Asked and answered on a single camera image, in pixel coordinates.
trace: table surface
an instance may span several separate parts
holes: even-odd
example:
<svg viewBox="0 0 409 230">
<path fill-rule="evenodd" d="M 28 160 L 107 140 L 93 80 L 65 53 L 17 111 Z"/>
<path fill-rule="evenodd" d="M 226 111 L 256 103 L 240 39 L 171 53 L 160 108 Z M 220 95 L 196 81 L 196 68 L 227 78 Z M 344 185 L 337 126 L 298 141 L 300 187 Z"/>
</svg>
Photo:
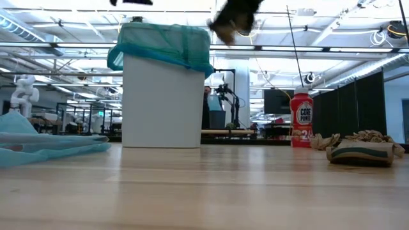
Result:
<svg viewBox="0 0 409 230">
<path fill-rule="evenodd" d="M 408 229 L 409 160 L 287 146 L 122 149 L 0 170 L 2 230 Z"/>
</svg>

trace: white robot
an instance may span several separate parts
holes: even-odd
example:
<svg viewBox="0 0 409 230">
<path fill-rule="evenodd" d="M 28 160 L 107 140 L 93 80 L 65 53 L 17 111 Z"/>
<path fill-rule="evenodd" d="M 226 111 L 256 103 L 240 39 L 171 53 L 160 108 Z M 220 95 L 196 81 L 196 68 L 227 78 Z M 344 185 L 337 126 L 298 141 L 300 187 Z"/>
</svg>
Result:
<svg viewBox="0 0 409 230">
<path fill-rule="evenodd" d="M 10 100 L 11 106 L 9 112 L 17 111 L 26 118 L 31 117 L 31 102 L 38 102 L 40 98 L 40 92 L 33 87 L 35 81 L 36 78 L 33 75 L 22 75 L 20 79 L 17 80 L 17 87 Z"/>
</svg>

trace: ceiling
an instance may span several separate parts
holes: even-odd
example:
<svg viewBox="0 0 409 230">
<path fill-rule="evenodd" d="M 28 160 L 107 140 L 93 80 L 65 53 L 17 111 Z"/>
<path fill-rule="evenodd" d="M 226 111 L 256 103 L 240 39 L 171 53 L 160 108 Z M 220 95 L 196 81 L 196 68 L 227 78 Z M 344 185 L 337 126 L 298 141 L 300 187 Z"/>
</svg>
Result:
<svg viewBox="0 0 409 230">
<path fill-rule="evenodd" d="M 112 43 L 117 40 L 120 25 L 132 17 L 142 16 L 145 22 L 156 24 L 183 24 L 206 29 L 206 21 L 214 18 L 225 3 L 222 0 L 153 0 L 153 6 L 119 3 L 111 6 L 108 0 L 2 0 L 0 8 L 21 22 L 33 33 L 54 35 L 64 42 Z M 403 8 L 409 12 L 409 2 L 403 1 Z M 289 18 L 293 29 L 294 41 L 289 30 Z M 406 40 L 391 39 L 382 34 L 376 35 L 380 28 L 386 28 L 392 20 L 401 20 L 397 1 L 391 0 L 264 0 L 256 15 L 256 25 L 251 38 L 236 36 L 237 45 L 297 45 L 297 46 L 336 46 L 336 47 L 407 47 Z M 213 44 L 221 44 L 217 37 L 209 32 Z M 0 29 L 1 41 L 23 42 L 17 35 Z M 27 59 L 10 56 L 10 52 L 20 54 Z M 80 59 L 84 53 L 99 58 Z M 105 57 L 107 49 L 66 49 L 64 56 L 56 61 L 59 73 L 110 73 Z M 54 58 L 37 53 L 33 49 L 1 49 L 0 67 L 15 71 L 44 71 L 54 68 Z M 299 55 L 300 70 L 303 74 L 313 72 L 321 81 L 334 78 L 366 61 L 376 61 L 386 54 L 310 54 Z M 212 64 L 216 68 L 216 59 L 229 59 L 223 53 L 214 53 Z M 295 56 L 292 53 L 268 54 L 257 56 L 248 54 L 251 77 L 268 72 L 274 84 L 280 86 L 298 86 L 300 79 Z M 54 81 L 78 82 L 76 77 L 52 77 Z M 121 77 L 113 77 L 112 84 L 122 84 Z M 253 80 L 252 86 L 267 86 L 268 82 Z M 96 93 L 96 89 L 70 88 L 72 91 Z"/>
</svg>

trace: bottle label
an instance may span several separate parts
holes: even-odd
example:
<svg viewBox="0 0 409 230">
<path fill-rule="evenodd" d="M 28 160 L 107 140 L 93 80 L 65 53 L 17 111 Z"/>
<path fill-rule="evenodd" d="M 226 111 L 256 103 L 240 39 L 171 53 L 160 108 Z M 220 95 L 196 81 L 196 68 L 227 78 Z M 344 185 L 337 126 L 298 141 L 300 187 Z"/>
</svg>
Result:
<svg viewBox="0 0 409 230">
<path fill-rule="evenodd" d="M 297 123 L 299 125 L 309 125 L 313 122 L 313 105 L 303 102 L 297 109 Z"/>
</svg>

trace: red bottle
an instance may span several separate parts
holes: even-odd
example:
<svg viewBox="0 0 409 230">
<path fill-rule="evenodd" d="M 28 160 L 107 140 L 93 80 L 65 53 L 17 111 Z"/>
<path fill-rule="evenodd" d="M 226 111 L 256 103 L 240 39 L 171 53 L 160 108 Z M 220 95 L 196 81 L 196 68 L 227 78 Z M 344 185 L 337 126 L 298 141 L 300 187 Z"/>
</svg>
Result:
<svg viewBox="0 0 409 230">
<path fill-rule="evenodd" d="M 308 95 L 308 89 L 296 89 L 289 106 L 293 123 L 291 146 L 310 148 L 310 138 L 313 136 L 313 100 Z"/>
</svg>

